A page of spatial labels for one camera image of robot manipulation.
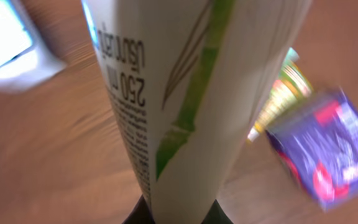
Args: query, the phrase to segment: small box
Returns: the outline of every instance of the small box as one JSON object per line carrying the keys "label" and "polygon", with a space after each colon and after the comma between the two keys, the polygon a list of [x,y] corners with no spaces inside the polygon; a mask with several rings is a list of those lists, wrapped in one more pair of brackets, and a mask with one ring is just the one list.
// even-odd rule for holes
{"label": "small box", "polygon": [[268,127],[267,135],[324,210],[358,194],[358,112],[342,91],[296,105]]}

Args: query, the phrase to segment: white device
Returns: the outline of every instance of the white device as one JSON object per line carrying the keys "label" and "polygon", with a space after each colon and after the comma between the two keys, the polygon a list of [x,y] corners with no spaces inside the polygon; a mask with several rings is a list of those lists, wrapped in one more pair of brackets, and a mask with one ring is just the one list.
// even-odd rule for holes
{"label": "white device", "polygon": [[50,53],[19,0],[0,0],[0,91],[27,90],[64,67]]}

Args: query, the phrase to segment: wooden surface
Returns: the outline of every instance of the wooden surface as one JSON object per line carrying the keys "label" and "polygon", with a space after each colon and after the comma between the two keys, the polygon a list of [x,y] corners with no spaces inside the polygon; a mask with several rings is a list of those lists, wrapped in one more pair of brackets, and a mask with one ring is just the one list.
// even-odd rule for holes
{"label": "wooden surface", "polygon": [[[140,195],[79,0],[23,0],[69,66],[21,95],[0,93],[0,223],[120,223]],[[318,88],[358,108],[358,1],[316,0],[295,43]],[[358,197],[323,213],[264,138],[243,149],[218,199],[235,223],[358,223]]]}

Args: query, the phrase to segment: green bamboo graphic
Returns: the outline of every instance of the green bamboo graphic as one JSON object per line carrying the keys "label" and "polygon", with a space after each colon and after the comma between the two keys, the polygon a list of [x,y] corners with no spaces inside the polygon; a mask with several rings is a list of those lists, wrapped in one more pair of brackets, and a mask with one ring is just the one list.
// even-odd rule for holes
{"label": "green bamboo graphic", "polygon": [[234,0],[214,0],[209,18],[209,31],[198,64],[190,78],[185,99],[171,130],[165,133],[157,150],[157,180],[175,153],[195,130],[194,120],[208,86],[219,47],[229,22]]}

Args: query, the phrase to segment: red label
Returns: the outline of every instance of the red label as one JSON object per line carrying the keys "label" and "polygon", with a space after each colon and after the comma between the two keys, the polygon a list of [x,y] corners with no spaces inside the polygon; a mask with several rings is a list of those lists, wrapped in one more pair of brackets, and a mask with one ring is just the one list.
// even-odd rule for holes
{"label": "red label", "polygon": [[317,119],[318,123],[323,125],[331,121],[337,110],[341,108],[341,105],[338,101],[333,101],[332,103],[328,104],[324,108],[320,109],[319,111],[314,113],[315,118]]}
{"label": "red label", "polygon": [[324,201],[333,201],[335,198],[342,198],[349,193],[349,184],[334,186],[331,174],[320,162],[313,174],[313,185],[318,197]]}

